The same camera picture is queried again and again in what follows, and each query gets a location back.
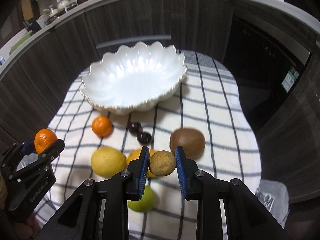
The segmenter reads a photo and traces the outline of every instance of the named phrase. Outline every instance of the brown kiwi fruit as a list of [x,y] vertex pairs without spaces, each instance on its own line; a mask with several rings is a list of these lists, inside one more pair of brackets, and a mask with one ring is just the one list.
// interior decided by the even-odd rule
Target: brown kiwi fruit
[[171,152],[158,151],[149,159],[149,169],[156,176],[167,176],[176,168],[176,158]]
[[183,147],[188,159],[198,159],[204,152],[204,135],[199,130],[193,128],[177,129],[170,136],[170,150],[173,154],[178,146]]

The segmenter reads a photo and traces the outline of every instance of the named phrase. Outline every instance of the green and white label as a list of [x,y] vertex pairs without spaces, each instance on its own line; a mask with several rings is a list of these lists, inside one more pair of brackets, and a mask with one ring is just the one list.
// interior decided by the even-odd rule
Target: green and white label
[[296,82],[298,76],[299,73],[293,67],[291,67],[282,82],[282,87],[287,93],[289,92],[293,84]]

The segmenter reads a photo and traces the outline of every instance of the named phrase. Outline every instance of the human hand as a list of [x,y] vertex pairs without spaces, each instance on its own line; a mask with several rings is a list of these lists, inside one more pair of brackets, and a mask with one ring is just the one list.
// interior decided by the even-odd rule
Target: human hand
[[[1,209],[4,209],[5,200],[7,196],[8,196],[7,187],[0,173],[0,208]],[[35,237],[41,229],[38,221],[36,220],[36,215],[34,213],[32,213],[24,223],[17,223],[17,222],[11,221],[11,225],[15,233],[21,239],[28,239],[30,237]]]

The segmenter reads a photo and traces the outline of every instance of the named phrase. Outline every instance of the scalloped bowl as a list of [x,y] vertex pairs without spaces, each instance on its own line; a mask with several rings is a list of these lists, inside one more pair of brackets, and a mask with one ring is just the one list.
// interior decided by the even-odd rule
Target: scalloped bowl
[[118,115],[148,111],[172,97],[186,73],[184,54],[177,54],[174,46],[138,42],[92,63],[80,93],[97,110]]

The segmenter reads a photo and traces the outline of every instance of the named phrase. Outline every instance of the metal screw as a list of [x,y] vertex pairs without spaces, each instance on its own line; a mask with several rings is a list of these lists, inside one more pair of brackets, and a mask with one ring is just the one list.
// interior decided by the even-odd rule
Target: metal screw
[[86,179],[86,180],[84,181],[84,184],[85,184],[86,186],[91,186],[91,185],[93,184],[93,179]]
[[121,174],[122,177],[128,177],[130,175],[130,171],[124,170],[124,171],[121,171],[120,174]]
[[233,185],[239,186],[240,183],[241,183],[241,180],[239,180],[239,179],[233,179],[233,180],[232,180],[232,183],[233,183]]
[[198,177],[202,177],[202,176],[205,175],[205,172],[204,172],[203,170],[197,170],[197,171],[196,171],[196,175],[197,175]]

